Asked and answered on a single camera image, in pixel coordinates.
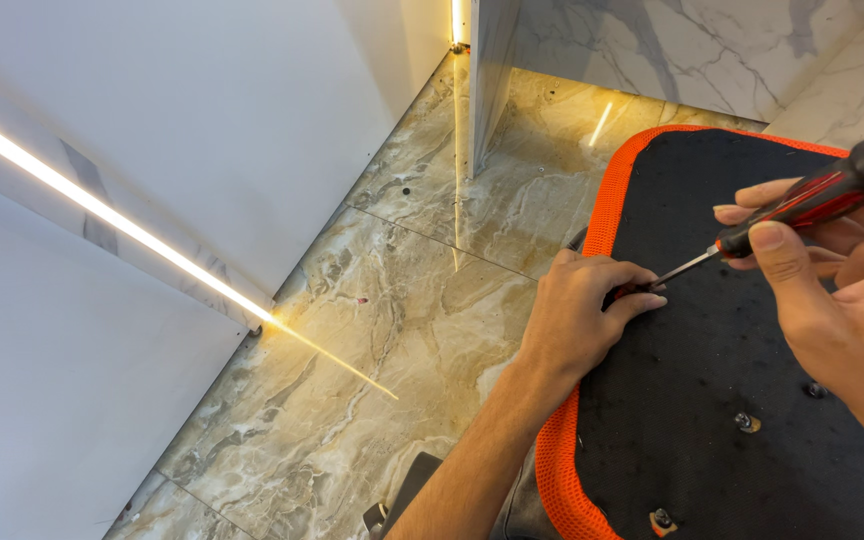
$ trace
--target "screwdriver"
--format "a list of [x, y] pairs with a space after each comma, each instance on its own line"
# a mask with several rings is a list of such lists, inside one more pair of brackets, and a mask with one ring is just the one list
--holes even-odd
[[722, 229], [715, 243], [704, 253], [659, 277], [642, 289], [653, 290], [681, 276], [712, 257], [742, 259], [752, 254], [750, 228], [761, 221], [780, 221], [799, 230], [832, 221], [864, 207], [864, 140], [843, 157], [802, 177], [767, 206], [762, 206], [745, 221]]

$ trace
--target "black fabric underside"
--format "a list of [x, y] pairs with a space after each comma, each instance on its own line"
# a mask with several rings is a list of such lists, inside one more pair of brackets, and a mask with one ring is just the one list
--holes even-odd
[[[721, 129], [669, 131], [635, 160], [612, 256], [663, 274], [702, 254], [736, 190], [835, 160]], [[864, 429], [807, 396], [762, 274], [716, 260], [677, 277], [583, 381], [575, 465], [626, 540], [864, 538]], [[739, 411], [762, 422], [739, 431]]]

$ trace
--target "marble floor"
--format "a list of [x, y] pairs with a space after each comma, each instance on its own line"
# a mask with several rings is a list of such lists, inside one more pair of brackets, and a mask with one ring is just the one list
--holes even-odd
[[362, 512], [417, 452], [449, 452], [515, 356], [536, 279], [585, 226], [618, 146], [662, 124], [765, 127], [515, 70], [467, 179], [468, 80], [468, 57], [447, 55], [275, 297], [276, 318], [397, 399], [266, 327], [106, 540], [366, 538]]

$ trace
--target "screwdriver handle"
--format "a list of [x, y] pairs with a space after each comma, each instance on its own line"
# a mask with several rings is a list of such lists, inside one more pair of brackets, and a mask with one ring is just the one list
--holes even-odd
[[715, 238], [729, 259], [752, 254], [749, 229], [761, 221], [780, 221], [795, 230], [848, 215], [864, 207], [864, 140], [828, 166], [802, 177], [781, 199], [762, 206], [742, 223], [724, 228]]

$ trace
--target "floor tile seam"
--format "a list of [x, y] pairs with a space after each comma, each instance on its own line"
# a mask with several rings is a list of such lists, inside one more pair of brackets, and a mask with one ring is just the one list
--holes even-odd
[[466, 251], [466, 250], [464, 250], [464, 249], [462, 249], [462, 248], [457, 248], [457, 247], [455, 247], [455, 246], [452, 246], [452, 245], [450, 245], [450, 244], [447, 244], [446, 242], [443, 242], [442, 240], [438, 240], [438, 239], [436, 239], [436, 238], [433, 238], [432, 236], [429, 236], [428, 234], [425, 234], [425, 233], [423, 233], [423, 232], [420, 232], [420, 231], [418, 231], [418, 230], [415, 230], [414, 228], [406, 227], [406, 226], [404, 226], [404, 225], [402, 225], [402, 224], [396, 223], [395, 221], [389, 221], [388, 219], [385, 219], [384, 217], [381, 217], [381, 216], [375, 215], [375, 214], [373, 214], [373, 213], [371, 213], [371, 212], [369, 212], [369, 211], [366, 211], [366, 210], [364, 210], [364, 209], [362, 209], [362, 208], [360, 208], [360, 207], [358, 207], [358, 206], [354, 206], [354, 205], [352, 205], [352, 204], [347, 204], [347, 206], [348, 206], [349, 208], [353, 209], [353, 210], [356, 211], [356, 212], [360, 212], [360, 213], [362, 213], [362, 214], [364, 214], [364, 215], [370, 215], [370, 216], [374, 217], [375, 219], [378, 219], [378, 220], [381, 220], [381, 221], [384, 221], [384, 222], [388, 223], [388, 224], [391, 225], [391, 226], [399, 227], [400, 229], [403, 229], [403, 230], [405, 230], [405, 231], [408, 231], [409, 233], [414, 233], [414, 234], [416, 234], [416, 235], [419, 235], [420, 237], [422, 237], [422, 238], [424, 238], [424, 239], [432, 240], [433, 242], [435, 242], [435, 243], [437, 243], [437, 244], [439, 244], [439, 245], [445, 246], [446, 248], [449, 248], [449, 249], [453, 249], [453, 250], [459, 251], [459, 252], [464, 253], [464, 254], [466, 254], [466, 255], [468, 255], [468, 256], [470, 256], [470, 257], [474, 257], [475, 259], [478, 259], [478, 260], [480, 260], [480, 261], [485, 261], [485, 262], [488, 263], [488, 264], [494, 264], [495, 266], [498, 266], [499, 268], [502, 268], [503, 270], [508, 270], [508, 271], [511, 272], [512, 274], [517, 274], [517, 275], [519, 275], [519, 276], [522, 276], [523, 278], [525, 278], [525, 279], [527, 279], [527, 280], [529, 280], [529, 281], [536, 282], [536, 283], [539, 282], [539, 280], [538, 280], [537, 278], [533, 277], [533, 276], [527, 276], [527, 275], [523, 274], [522, 272], [519, 272], [519, 271], [517, 271], [517, 270], [513, 270], [512, 268], [509, 268], [509, 267], [507, 267], [507, 266], [503, 266], [502, 264], [500, 264], [500, 263], [498, 263], [498, 262], [496, 262], [496, 261], [494, 261], [494, 260], [489, 260], [489, 259], [487, 259], [486, 257], [484, 257], [484, 256], [482, 256], [482, 255], [480, 255], [480, 254], [475, 254], [474, 252], [469, 252], [469, 251]]
[[189, 495], [189, 497], [191, 497], [192, 499], [195, 499], [195, 500], [198, 501], [199, 503], [203, 504], [207, 509], [212, 510], [213, 512], [215, 512], [215, 514], [216, 514], [217, 516], [219, 516], [220, 518], [222, 518], [223, 520], [225, 520], [225, 521], [231, 523], [232, 526], [233, 526], [235, 529], [237, 529], [237, 530], [241, 531], [242, 533], [244, 533], [248, 538], [251, 538], [252, 540], [258, 540], [258, 538], [256, 538], [256, 536], [253, 536], [253, 534], [251, 534], [250, 532], [248, 532], [248, 531], [246, 530], [245, 527], [240, 526], [237, 522], [235, 522], [235, 521], [233, 521], [232, 519], [230, 519], [229, 516], [223, 514], [223, 513], [220, 512], [219, 510], [213, 508], [211, 504], [208, 504], [207, 502], [205, 502], [205, 501], [202, 500], [201, 498], [197, 497], [194, 493], [192, 493], [191, 491], [189, 491], [188, 489], [186, 489], [186, 486], [184, 486], [184, 485], [178, 483], [177, 481], [175, 481], [175, 480], [174, 480], [174, 479], [173, 479], [169, 474], [166, 474], [165, 472], [162, 472], [159, 468], [152, 468], [152, 471], [159, 473], [160, 475], [162, 475], [163, 478], [165, 478], [165, 480], [169, 481], [169, 482], [172, 483], [175, 487], [177, 487], [178, 489], [180, 489], [180, 490], [184, 491], [185, 493], [187, 493], [187, 494]]

